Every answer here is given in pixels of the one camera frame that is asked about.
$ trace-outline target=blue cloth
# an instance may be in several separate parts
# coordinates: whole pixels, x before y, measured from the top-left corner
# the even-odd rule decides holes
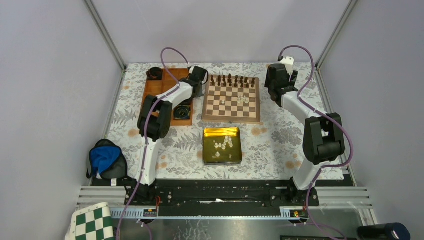
[[[121,149],[118,146],[99,146],[90,151],[91,175],[102,174],[118,160]]]

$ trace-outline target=wooden board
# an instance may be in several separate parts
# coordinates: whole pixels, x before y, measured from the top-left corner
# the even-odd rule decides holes
[[[261,108],[259,97],[259,79],[254,78],[255,84],[252,87],[252,77],[247,77],[249,88],[246,88],[243,76],[243,87],[241,87],[240,78],[238,77],[237,87],[235,87],[235,76],[232,76],[232,86],[229,86],[228,76],[226,77],[226,86],[221,81],[218,86],[218,75],[209,76],[206,83],[204,94],[203,113],[201,119],[209,122],[233,122],[242,124],[258,124],[261,122]],[[248,98],[248,103],[238,103],[238,96]]]
[[[177,79],[186,78],[189,75],[189,70],[187,68],[168,68],[168,69],[172,73],[172,75],[174,75]],[[146,81],[146,85],[144,87],[143,99],[141,101],[141,106],[143,106],[143,102],[145,98],[147,97],[147,95],[157,96],[157,95],[163,94],[177,84],[167,71],[162,69],[162,73],[163,73],[162,80],[147,80]],[[191,111],[190,111],[189,119],[174,119],[174,110],[172,110],[171,126],[191,126],[193,124],[193,102],[194,101],[191,101],[191,104],[190,104]],[[152,115],[157,117],[158,113],[153,112]]]

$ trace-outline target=chessboard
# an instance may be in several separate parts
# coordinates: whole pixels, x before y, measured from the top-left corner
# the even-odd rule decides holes
[[[258,124],[261,121],[259,79],[231,74],[209,76],[201,119]]]

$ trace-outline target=floral tablecloth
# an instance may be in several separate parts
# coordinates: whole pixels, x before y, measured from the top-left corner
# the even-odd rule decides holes
[[[260,85],[260,124],[217,123],[202,121],[203,97],[194,100],[192,126],[172,126],[163,139],[156,164],[157,179],[237,179],[288,180],[302,165],[304,127],[288,111],[271,101],[264,87],[266,63],[199,63],[211,75],[231,74],[258,78]],[[129,64],[108,139],[122,148],[128,162],[128,175],[136,177],[143,157],[142,137],[137,128],[146,71],[159,64]],[[167,64],[169,68],[185,68],[182,63]],[[305,84],[311,73],[310,63],[295,63],[299,71],[296,88]],[[305,88],[302,97],[323,110],[320,92],[315,81]],[[204,128],[239,127],[243,160],[240,165],[204,166],[202,162],[202,133]],[[326,168],[319,179],[342,180],[341,169]]]

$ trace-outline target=green and white chess mat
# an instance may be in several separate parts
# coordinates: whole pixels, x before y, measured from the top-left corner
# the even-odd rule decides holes
[[[66,240],[115,240],[107,202],[74,212]]]

